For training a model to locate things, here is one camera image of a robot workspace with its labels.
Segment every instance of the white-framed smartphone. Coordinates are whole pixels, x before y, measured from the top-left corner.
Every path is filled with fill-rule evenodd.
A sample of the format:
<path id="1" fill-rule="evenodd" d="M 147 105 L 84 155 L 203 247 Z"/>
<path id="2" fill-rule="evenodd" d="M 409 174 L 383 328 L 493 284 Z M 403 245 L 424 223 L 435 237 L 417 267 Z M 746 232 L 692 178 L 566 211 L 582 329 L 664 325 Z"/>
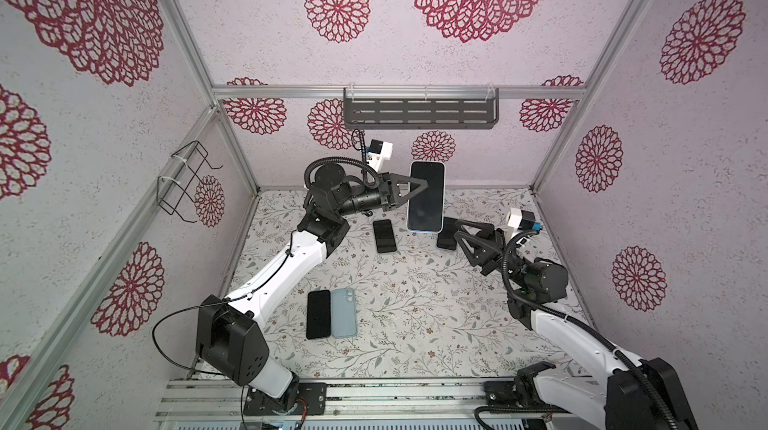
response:
<path id="1" fill-rule="evenodd" d="M 406 226 L 411 232 L 439 233 L 446 201 L 446 166 L 442 162 L 417 160 L 411 164 L 411 177 L 426 180 L 428 186 L 408 200 Z"/>

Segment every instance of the floral table surface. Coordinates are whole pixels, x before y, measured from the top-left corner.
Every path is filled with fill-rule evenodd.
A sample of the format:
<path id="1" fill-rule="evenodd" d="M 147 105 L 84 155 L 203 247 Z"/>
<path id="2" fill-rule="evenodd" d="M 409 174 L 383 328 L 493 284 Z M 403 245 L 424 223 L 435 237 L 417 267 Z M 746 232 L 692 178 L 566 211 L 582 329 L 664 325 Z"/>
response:
<path id="1" fill-rule="evenodd" d="M 245 283 L 288 242 L 302 218 L 303 191 L 265 191 L 232 281 Z M 510 206 L 538 213 L 522 189 L 446 191 L 445 215 L 501 224 Z M 391 219 L 398 251 L 379 255 L 372 222 Z M 406 208 L 348 217 L 350 232 L 307 273 L 270 318 L 271 356 L 304 378 L 508 376 L 547 359 L 583 372 L 560 348 L 513 320 L 498 272 L 484 277 L 461 250 L 436 247 L 436 235 L 406 229 Z M 522 251 L 558 261 L 546 230 Z M 307 340 L 306 294 L 351 287 L 355 337 Z M 570 285 L 560 301 L 583 316 Z M 205 363 L 200 368 L 211 369 Z"/>

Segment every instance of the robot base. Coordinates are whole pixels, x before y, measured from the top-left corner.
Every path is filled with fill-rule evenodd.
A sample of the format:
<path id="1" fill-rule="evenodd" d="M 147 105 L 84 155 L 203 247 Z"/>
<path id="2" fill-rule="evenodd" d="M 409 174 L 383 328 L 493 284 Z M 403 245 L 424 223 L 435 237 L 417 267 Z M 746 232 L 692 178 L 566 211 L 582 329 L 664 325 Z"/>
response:
<path id="1" fill-rule="evenodd" d="M 248 398 L 246 398 L 243 415 L 245 416 L 274 416 L 274 415 L 292 415 L 300 416 L 304 413 L 304 406 L 299 398 L 304 398 L 307 403 L 306 414 L 322 415 L 326 410 L 326 389 L 325 383 L 302 383 L 299 382 L 299 393 L 296 395 L 296 404 L 288 413 L 280 411 L 280 406 L 274 403 L 274 400 L 259 390 L 248 388 Z"/>

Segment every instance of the light blue phone case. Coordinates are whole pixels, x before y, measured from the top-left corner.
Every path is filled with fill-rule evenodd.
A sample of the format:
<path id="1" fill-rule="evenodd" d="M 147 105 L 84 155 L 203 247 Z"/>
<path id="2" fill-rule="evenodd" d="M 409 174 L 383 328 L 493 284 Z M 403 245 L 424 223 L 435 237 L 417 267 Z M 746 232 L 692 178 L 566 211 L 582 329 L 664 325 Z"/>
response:
<path id="1" fill-rule="evenodd" d="M 331 334 L 336 339 L 357 335 L 355 291 L 351 288 L 331 291 Z"/>

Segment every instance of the wire rack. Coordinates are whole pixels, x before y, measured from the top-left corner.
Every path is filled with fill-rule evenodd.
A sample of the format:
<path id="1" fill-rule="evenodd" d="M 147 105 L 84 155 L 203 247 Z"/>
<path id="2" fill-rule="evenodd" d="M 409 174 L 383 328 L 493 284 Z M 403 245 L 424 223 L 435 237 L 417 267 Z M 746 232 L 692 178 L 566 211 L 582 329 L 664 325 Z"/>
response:
<path id="1" fill-rule="evenodd" d="M 200 162 L 197 163 L 197 165 L 190 165 L 189 161 L 193 160 L 194 156 L 199 155 L 201 157 Z M 163 209 L 168 215 L 178 215 L 179 218 L 188 224 L 194 224 L 197 221 L 191 221 L 184 218 L 184 216 L 179 212 L 178 208 L 181 204 L 184 197 L 188 198 L 192 204 L 195 203 L 195 199 L 189 195 L 189 192 L 187 192 L 187 189 L 190 185 L 192 185 L 192 182 L 200 183 L 202 179 L 200 179 L 200 176 L 198 172 L 200 171 L 200 168 L 203 166 L 203 164 L 207 165 L 211 170 L 217 170 L 219 168 L 222 168 L 223 165 L 219 165 L 218 167 L 214 167 L 210 164 L 208 161 L 208 151 L 206 147 L 200 143 L 199 140 L 193 140 L 184 147 L 178 149 L 176 152 L 170 155 L 171 158 L 177 158 L 181 160 L 181 162 L 184 164 L 181 169 L 173 176 L 168 175 L 161 175 L 158 177 L 157 185 L 155 186 L 155 200 L 157 201 L 158 205 L 161 209 Z M 181 181 L 182 174 L 184 170 L 188 170 L 192 172 L 192 176 L 190 176 L 189 181 L 186 185 L 182 185 Z M 173 202 L 173 198 L 169 197 L 172 190 L 175 188 L 178 188 L 181 190 L 181 193 L 179 193 L 178 198 L 176 199 L 176 202 Z"/>

